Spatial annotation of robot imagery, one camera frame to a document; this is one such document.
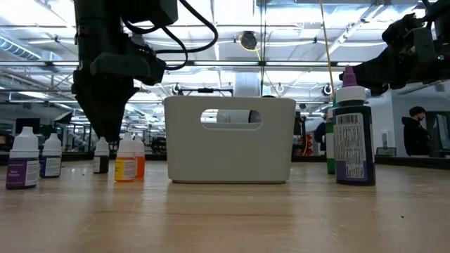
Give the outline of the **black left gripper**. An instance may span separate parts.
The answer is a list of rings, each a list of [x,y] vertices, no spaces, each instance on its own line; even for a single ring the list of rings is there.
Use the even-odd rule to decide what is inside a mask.
[[[128,100],[139,90],[140,52],[120,8],[76,8],[78,66],[72,92],[98,137],[118,141]]]

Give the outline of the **person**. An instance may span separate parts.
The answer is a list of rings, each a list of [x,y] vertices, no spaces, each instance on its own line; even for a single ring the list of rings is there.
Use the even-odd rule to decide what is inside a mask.
[[[421,125],[425,119],[425,109],[421,106],[412,107],[409,117],[402,117],[404,125],[404,147],[409,157],[428,156],[430,154],[429,142],[431,136]]]
[[[314,131],[314,140],[319,144],[320,151],[326,151],[326,120],[327,114],[323,115],[323,121],[320,123]]]

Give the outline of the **white wall dispenser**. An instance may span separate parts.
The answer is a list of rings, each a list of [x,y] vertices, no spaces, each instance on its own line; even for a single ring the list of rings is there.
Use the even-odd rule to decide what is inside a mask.
[[[382,147],[383,148],[394,148],[395,147],[395,139],[392,130],[383,129],[381,134],[382,139]]]

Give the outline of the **red equipment stand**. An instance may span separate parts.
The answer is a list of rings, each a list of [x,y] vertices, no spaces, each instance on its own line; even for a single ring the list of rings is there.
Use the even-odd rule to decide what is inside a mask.
[[[312,156],[314,154],[314,137],[311,134],[307,134],[304,140],[304,150],[302,155],[304,157]]]

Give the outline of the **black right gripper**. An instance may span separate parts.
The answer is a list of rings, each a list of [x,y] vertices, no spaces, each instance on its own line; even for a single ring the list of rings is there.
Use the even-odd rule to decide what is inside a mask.
[[[339,74],[344,83],[345,72]],[[388,46],[378,57],[356,67],[358,85],[380,96],[388,89],[400,89],[410,83],[432,83],[445,80],[445,61],[437,55],[431,31],[412,29],[399,50]]]

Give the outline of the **small orange food colouring bottle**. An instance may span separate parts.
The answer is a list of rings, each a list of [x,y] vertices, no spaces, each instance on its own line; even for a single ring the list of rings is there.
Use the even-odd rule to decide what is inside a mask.
[[[135,158],[136,158],[136,178],[143,178],[145,175],[145,146],[140,136],[134,137]]]

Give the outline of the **small purple food colouring bottle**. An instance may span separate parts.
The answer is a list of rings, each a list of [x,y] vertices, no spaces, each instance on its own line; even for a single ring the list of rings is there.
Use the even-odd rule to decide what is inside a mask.
[[[34,188],[39,180],[38,138],[30,126],[24,126],[14,138],[9,152],[6,189]]]

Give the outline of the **small blue food colouring bottle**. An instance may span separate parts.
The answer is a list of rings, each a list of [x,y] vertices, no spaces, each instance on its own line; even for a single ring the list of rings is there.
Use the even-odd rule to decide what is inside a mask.
[[[42,179],[58,178],[61,173],[62,148],[57,133],[45,141],[40,159],[39,176]]]

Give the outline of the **large green food colouring bottle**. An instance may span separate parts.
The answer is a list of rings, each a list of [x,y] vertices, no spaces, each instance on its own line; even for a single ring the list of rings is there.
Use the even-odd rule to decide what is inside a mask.
[[[330,175],[335,175],[335,156],[334,156],[334,110],[337,104],[335,99],[333,99],[332,106],[327,111],[326,120],[326,164],[327,173]]]

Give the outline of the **white plastic storage bin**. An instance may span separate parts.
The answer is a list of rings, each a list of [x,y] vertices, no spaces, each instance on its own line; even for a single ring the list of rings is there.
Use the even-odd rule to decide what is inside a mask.
[[[284,183],[290,178],[296,102],[289,98],[165,99],[167,173],[177,183]],[[258,123],[203,123],[204,111],[252,110]]]

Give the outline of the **small yellow food colouring bottle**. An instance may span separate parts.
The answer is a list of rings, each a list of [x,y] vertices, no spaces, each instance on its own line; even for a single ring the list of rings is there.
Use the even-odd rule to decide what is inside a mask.
[[[119,143],[115,158],[114,180],[116,182],[131,182],[136,178],[136,158],[134,141],[130,133],[125,133]]]

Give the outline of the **small black food colouring bottle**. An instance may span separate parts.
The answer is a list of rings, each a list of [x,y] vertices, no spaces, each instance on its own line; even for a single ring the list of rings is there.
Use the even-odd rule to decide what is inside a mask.
[[[92,171],[94,174],[107,174],[109,171],[110,151],[108,142],[100,137],[94,152]]]

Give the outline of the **short black hanging bar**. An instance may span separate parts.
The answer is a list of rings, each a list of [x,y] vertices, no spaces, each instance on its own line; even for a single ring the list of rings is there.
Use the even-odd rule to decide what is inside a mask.
[[[233,96],[233,89],[214,89],[214,88],[209,88],[209,87],[204,87],[204,88],[197,88],[197,89],[181,89],[178,88],[175,91],[175,94],[178,96],[188,96],[190,93],[192,92],[196,92],[196,93],[220,93],[221,95],[224,95],[224,92],[229,92],[231,94],[231,96]]]

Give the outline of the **large purple food colouring bottle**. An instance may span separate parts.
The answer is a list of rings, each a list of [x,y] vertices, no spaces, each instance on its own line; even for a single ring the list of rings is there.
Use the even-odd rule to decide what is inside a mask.
[[[335,175],[339,184],[374,186],[372,111],[366,89],[357,84],[352,66],[345,68],[342,88],[335,92],[333,145]]]

